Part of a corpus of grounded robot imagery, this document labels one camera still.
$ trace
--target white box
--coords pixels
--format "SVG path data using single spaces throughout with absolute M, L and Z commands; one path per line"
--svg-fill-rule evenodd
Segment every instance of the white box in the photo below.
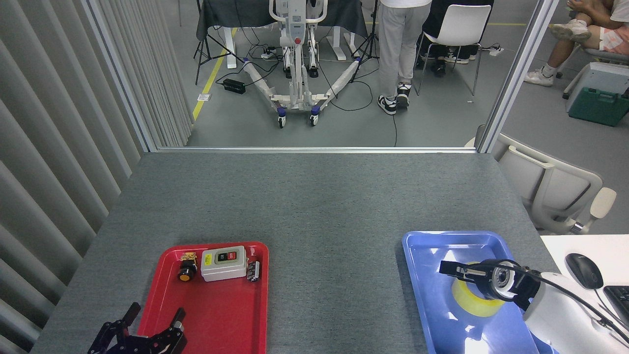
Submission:
M 244 246 L 208 249 L 201 255 L 201 275 L 206 282 L 240 278 L 247 275 Z

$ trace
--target person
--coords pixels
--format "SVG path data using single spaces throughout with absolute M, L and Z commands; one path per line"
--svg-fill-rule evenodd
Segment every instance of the person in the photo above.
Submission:
M 568 59 L 575 43 L 629 55 L 629 0 L 567 0 L 567 4 L 577 11 L 575 18 L 564 25 L 550 25 L 559 41 L 548 62 L 526 74 L 526 83 L 552 86 L 557 68 Z
M 417 38 L 428 17 L 431 0 L 380 0 L 380 95 L 378 106 L 394 115 L 409 105 Z
M 433 37 L 439 36 L 445 12 L 448 10 L 450 5 L 491 5 L 493 7 L 494 0 L 433 0 L 430 5 L 430 14 L 423 25 L 423 31 Z M 457 54 L 449 51 L 447 46 L 433 45 L 430 49 L 430 53 L 428 53 L 430 57 L 426 57 L 429 45 L 430 41 L 427 38 L 424 38 L 423 41 L 421 41 L 420 57 L 423 60 L 437 59 L 430 67 L 430 70 L 435 73 L 436 77 L 445 76 L 446 62 L 467 64 L 470 60 L 476 59 L 478 51 L 477 45 L 465 45 L 461 47 L 459 56 L 457 57 Z

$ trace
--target tape roll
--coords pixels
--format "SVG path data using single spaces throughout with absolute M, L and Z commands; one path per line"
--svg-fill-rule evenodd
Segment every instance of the tape roll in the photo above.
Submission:
M 478 297 L 467 287 L 467 282 L 459 279 L 455 279 L 452 283 L 452 295 L 463 310 L 479 317 L 495 315 L 504 304 L 502 300 L 487 300 Z

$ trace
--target sneaker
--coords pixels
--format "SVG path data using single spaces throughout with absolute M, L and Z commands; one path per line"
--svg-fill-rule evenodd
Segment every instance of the sneaker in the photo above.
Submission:
M 565 25 L 550 25 L 550 32 L 558 40 L 571 40 L 577 43 L 583 43 L 592 36 L 587 26 L 576 20 L 571 20 Z
M 434 72 L 436 77 L 445 76 L 445 62 L 438 60 L 434 65 L 430 67 L 430 71 Z
M 408 95 L 411 93 L 411 84 L 398 84 L 398 107 L 408 107 Z
M 423 60 L 433 60 L 435 58 L 435 54 L 430 54 L 428 58 L 426 58 L 426 52 L 420 50 L 420 58 Z
M 388 115 L 394 115 L 396 113 L 396 107 L 398 106 L 397 100 L 389 100 L 383 95 L 378 96 L 378 106 L 382 108 L 384 113 Z
M 469 59 L 459 59 L 457 58 L 454 53 L 449 52 L 447 57 L 443 58 L 445 61 L 447 61 L 448 63 L 454 63 L 457 62 L 457 64 L 467 64 L 470 62 Z
M 546 77 L 542 74 L 541 69 L 537 69 L 526 74 L 526 76 L 524 77 L 524 82 L 534 85 L 551 87 L 554 79 L 554 75 Z

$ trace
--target white medical lift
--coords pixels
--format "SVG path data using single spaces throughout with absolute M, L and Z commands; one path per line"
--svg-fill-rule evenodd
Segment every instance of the white medical lift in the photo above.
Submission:
M 269 100 L 271 108 L 277 110 L 277 123 L 280 128 L 286 125 L 286 110 L 310 111 L 309 122 L 313 127 L 319 120 L 319 112 L 349 83 L 353 72 L 358 67 L 360 58 L 334 82 L 325 94 L 313 94 L 308 85 L 308 71 L 316 77 L 317 44 L 315 41 L 316 24 L 323 21 L 328 13 L 328 0 L 269 0 L 269 13 L 279 22 L 280 45 L 284 54 L 284 68 L 290 72 L 289 95 L 275 94 L 266 81 L 245 59 L 244 70 L 262 94 Z M 308 44 L 309 67 L 303 62 L 304 43 Z

